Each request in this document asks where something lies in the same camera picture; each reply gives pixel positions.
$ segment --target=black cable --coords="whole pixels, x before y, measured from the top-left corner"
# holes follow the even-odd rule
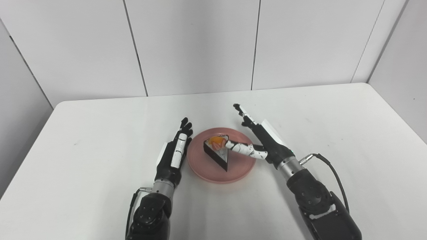
[[[324,156],[322,156],[320,153],[315,154],[313,153],[313,156],[317,157],[318,159],[322,160],[322,162],[326,163],[326,165],[328,165],[330,167],[330,169],[332,170],[333,174],[335,175],[336,181],[338,182],[339,185],[339,189],[341,190],[341,194],[342,194],[342,198],[344,199],[344,205],[345,208],[347,209],[347,212],[350,213],[350,209],[348,208],[348,201],[347,201],[347,196],[345,195],[345,191],[344,188],[342,187],[341,184],[341,180],[339,179],[338,173],[336,173],[335,169],[333,168],[332,164],[330,163],[330,161],[328,161]]]
[[[129,231],[129,223],[130,223],[130,219],[131,219],[131,215],[132,215],[132,210],[133,210],[133,206],[135,205],[135,201],[136,198],[138,197],[138,193],[141,191],[141,189],[138,188],[138,190],[136,190],[136,192],[134,193],[134,195],[132,196],[132,200],[131,200],[131,205],[129,207],[129,213],[128,213],[128,220],[126,222],[126,233],[125,233],[125,238],[128,236],[128,231]]]

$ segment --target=cake slice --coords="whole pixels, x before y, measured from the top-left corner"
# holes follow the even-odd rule
[[[228,149],[225,148],[225,142],[228,135],[211,137],[203,143],[203,149],[211,159],[220,165],[226,172],[228,170]]]

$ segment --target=cable connector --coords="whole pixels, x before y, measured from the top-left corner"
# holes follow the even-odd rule
[[[146,192],[146,193],[150,193],[152,190],[153,190],[152,187],[140,187],[139,188],[139,191],[143,191],[143,192]]]
[[[305,163],[308,162],[308,160],[312,159],[314,157],[314,155],[311,153],[305,157],[303,157],[301,160],[299,160],[299,164],[304,165]]]

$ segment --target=black arm housing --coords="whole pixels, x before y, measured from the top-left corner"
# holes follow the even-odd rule
[[[295,173],[286,183],[295,194],[301,215],[316,240],[361,240],[362,233],[340,199],[307,170]],[[335,205],[335,210],[327,213]]]
[[[163,194],[149,193],[136,209],[126,240],[167,240],[172,201]]]
[[[173,152],[175,151],[176,141],[168,142],[164,154],[157,165],[157,173],[154,180],[166,179],[174,184],[176,187],[181,181],[181,169],[170,166]]]
[[[311,219],[299,208],[305,224],[316,240],[362,240],[362,232],[345,209],[340,199],[330,192],[335,210],[317,219]]]
[[[252,132],[262,143],[263,147],[268,151],[266,160],[268,163],[272,163],[277,169],[279,164],[288,157],[295,157],[295,154],[286,146],[283,146],[276,142],[270,134],[260,124],[256,124],[251,128]]]

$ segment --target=robotic arm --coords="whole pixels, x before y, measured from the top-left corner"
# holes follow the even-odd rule
[[[274,165],[285,178],[286,186],[294,193],[301,215],[314,239],[361,240],[362,234],[349,214],[341,182],[329,161],[320,154],[310,154],[298,161],[266,120],[258,124],[239,104],[234,104],[234,108],[243,117],[242,126],[249,127],[262,146],[229,140],[225,143],[225,147],[254,158],[265,159]],[[343,193],[345,207],[333,192],[329,192],[308,169],[302,166],[313,156],[331,167]]]
[[[172,196],[181,181],[182,160],[185,158],[187,147],[191,142],[190,136],[193,134],[191,127],[192,124],[187,118],[181,121],[174,139],[168,142],[163,153],[160,153],[161,159],[157,165],[153,187],[142,187],[133,195],[126,225],[126,240],[167,240],[169,238]],[[150,193],[141,199],[129,227],[132,209],[140,191]]]

